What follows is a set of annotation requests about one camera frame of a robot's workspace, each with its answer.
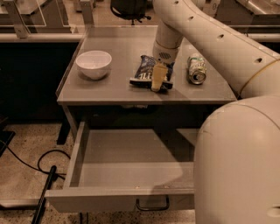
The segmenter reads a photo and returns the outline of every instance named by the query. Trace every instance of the drawer handle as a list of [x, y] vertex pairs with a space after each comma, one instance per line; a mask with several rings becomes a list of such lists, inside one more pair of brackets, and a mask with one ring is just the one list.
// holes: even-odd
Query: drawer handle
[[145, 212], [154, 212], [154, 211], [164, 211], [169, 208], [169, 198], [168, 195], [166, 195], [166, 206], [161, 206], [161, 207], [143, 207], [140, 206], [140, 199], [136, 199], [136, 206], [140, 211], [145, 211]]

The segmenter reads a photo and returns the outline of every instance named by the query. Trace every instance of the speckled floor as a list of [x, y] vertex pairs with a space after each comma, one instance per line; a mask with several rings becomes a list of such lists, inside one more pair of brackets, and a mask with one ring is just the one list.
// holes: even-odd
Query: speckled floor
[[[82, 26], [82, 16], [74, 10], [73, 0], [64, 0], [68, 13], [69, 24]], [[156, 25], [157, 16], [153, 9], [147, 11], [152, 17], [151, 21], [143, 20], [142, 24]], [[109, 0], [97, 2], [94, 9], [94, 22], [96, 25], [130, 25], [130, 21], [122, 20], [112, 16], [109, 11]], [[13, 130], [16, 135], [10, 143], [10, 148], [26, 163], [37, 165], [39, 157], [53, 149], [60, 149], [71, 155], [74, 140], [69, 135], [64, 145], [57, 145], [56, 141], [60, 132], [59, 123], [43, 124], [11, 124], [5, 127]], [[59, 153], [49, 154], [42, 160], [42, 169], [48, 171], [52, 165], [56, 165], [58, 172], [67, 172], [68, 158]], [[6, 150], [0, 157], [0, 200], [38, 199], [45, 185], [47, 176], [39, 171], [18, 162], [11, 153]], [[60, 189], [63, 181], [58, 179], [53, 183], [52, 189]], [[0, 208], [1, 224], [29, 224], [32, 223], [33, 210], [3, 211]], [[117, 213], [89, 213], [88, 218], [83, 215], [82, 223], [144, 223], [144, 224], [167, 224], [167, 223], [195, 223], [194, 211], [166, 211], [166, 212], [117, 212]], [[58, 213], [52, 205], [46, 204], [42, 224], [58, 223], [70, 224], [80, 223], [78, 213]]]

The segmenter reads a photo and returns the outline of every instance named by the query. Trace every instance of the white bowl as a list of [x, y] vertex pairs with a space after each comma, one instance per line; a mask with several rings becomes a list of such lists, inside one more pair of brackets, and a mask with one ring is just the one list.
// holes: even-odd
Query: white bowl
[[112, 57], [103, 51], [84, 52], [76, 59], [78, 70], [92, 80], [99, 80], [109, 73]]

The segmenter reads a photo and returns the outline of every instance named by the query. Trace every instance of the open drawer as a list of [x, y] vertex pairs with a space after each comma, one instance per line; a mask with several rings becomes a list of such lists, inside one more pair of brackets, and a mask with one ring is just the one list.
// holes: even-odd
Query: open drawer
[[196, 135], [81, 122], [64, 187], [45, 196], [62, 213], [193, 209]]

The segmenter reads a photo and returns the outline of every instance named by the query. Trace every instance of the soda can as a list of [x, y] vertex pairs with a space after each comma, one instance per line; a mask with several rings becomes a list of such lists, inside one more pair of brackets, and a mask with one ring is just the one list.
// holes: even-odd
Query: soda can
[[188, 59], [187, 79], [196, 85], [202, 84], [207, 78], [205, 61], [198, 53], [193, 53]]

